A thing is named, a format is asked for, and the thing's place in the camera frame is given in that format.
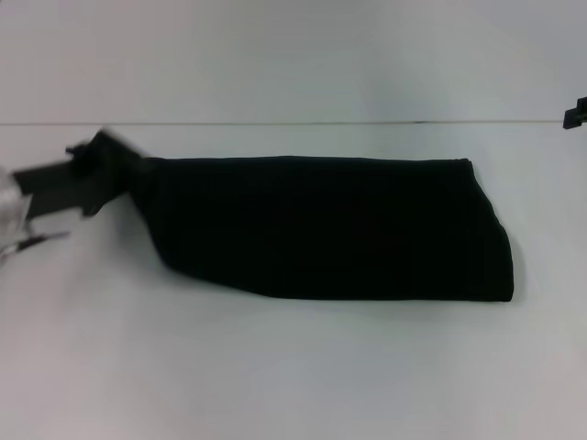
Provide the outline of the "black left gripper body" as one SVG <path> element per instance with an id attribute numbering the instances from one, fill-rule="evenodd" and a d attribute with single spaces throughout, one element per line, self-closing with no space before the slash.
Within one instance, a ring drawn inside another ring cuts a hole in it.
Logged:
<path id="1" fill-rule="evenodd" d="M 66 153 L 67 161 L 13 173 L 23 195 L 30 198 L 28 219 L 74 208 L 91 217 L 127 191 L 133 149 L 108 132 L 101 130 Z"/>

